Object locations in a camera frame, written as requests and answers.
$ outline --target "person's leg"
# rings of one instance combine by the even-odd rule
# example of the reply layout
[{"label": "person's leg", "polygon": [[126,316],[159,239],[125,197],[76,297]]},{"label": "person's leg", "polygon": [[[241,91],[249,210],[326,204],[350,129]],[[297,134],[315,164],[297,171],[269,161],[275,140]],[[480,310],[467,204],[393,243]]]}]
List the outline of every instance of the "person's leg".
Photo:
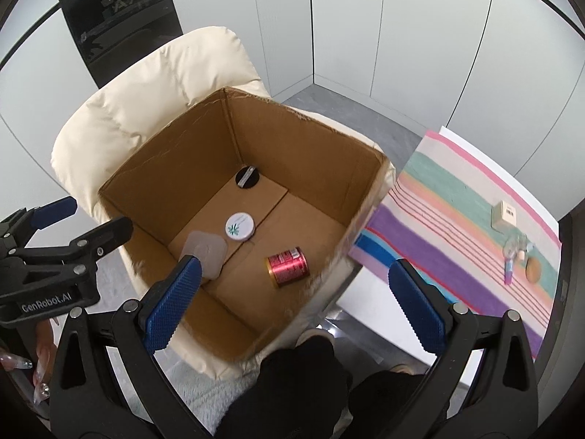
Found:
[{"label": "person's leg", "polygon": [[[353,415],[353,421],[340,439],[375,438],[400,412],[424,375],[409,374],[407,369],[396,371],[403,372],[378,372],[352,390],[349,395],[349,411]],[[441,419],[446,418],[447,407]]]},{"label": "person's leg", "polygon": [[230,406],[214,437],[329,439],[348,391],[331,342],[310,337],[265,358],[256,384]]}]

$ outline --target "long fingernail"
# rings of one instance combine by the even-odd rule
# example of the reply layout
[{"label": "long fingernail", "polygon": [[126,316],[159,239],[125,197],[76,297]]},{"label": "long fingernail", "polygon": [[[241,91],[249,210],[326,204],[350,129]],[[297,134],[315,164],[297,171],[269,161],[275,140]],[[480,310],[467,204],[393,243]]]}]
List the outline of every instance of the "long fingernail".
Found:
[{"label": "long fingernail", "polygon": [[49,350],[46,348],[41,350],[39,360],[37,361],[37,368],[34,371],[34,377],[38,382],[43,379],[45,372],[47,371],[47,365],[49,364],[49,354]]},{"label": "long fingernail", "polygon": [[34,388],[33,403],[38,405],[41,401],[49,399],[50,395],[51,390],[49,389],[49,385],[47,383],[40,382]]},{"label": "long fingernail", "polygon": [[0,363],[7,369],[28,370],[33,367],[33,362],[28,358],[12,353],[0,353]]}]

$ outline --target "small cardboard box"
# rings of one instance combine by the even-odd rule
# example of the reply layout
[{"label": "small cardboard box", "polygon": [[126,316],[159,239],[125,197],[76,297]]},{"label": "small cardboard box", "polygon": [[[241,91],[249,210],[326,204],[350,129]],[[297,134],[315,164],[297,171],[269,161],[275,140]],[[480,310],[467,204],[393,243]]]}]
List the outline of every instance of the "small cardboard box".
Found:
[{"label": "small cardboard box", "polygon": [[[248,190],[235,182],[245,165],[261,174]],[[383,153],[358,139],[227,87],[144,143],[99,196],[109,217],[133,220],[124,249],[147,286],[169,274],[191,231],[226,239],[221,275],[200,288],[182,327],[214,356],[238,362],[275,339],[326,282],[324,272],[379,200],[388,166]],[[239,211],[256,224],[244,243],[224,232]],[[264,258],[294,246],[311,275],[276,289]]]},{"label": "small cardboard box", "polygon": [[510,203],[500,201],[491,207],[491,226],[502,234],[516,227],[516,208]]}]

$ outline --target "shoe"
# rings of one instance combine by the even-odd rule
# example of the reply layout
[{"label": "shoe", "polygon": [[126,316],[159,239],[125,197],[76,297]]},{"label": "shoe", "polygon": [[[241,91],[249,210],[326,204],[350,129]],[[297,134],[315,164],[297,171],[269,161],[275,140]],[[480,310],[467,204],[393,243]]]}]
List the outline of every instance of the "shoe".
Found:
[{"label": "shoe", "polygon": [[333,346],[335,346],[335,337],[331,335],[327,330],[324,328],[311,328],[310,330],[304,331],[300,337],[298,337],[297,344],[295,346],[302,345],[304,342],[309,340],[312,337],[323,337],[326,338],[331,342]]},{"label": "shoe", "polygon": [[396,365],[394,368],[390,368],[390,371],[393,373],[405,373],[410,376],[416,375],[414,370],[408,365]]}]

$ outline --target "red metal can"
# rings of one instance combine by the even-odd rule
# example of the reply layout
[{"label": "red metal can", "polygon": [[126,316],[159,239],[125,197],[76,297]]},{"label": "red metal can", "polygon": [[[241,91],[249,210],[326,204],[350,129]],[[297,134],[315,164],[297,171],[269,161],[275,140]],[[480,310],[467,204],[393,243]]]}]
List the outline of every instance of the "red metal can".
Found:
[{"label": "red metal can", "polygon": [[268,274],[276,287],[283,287],[309,275],[309,265],[300,247],[270,256],[265,261]]}]

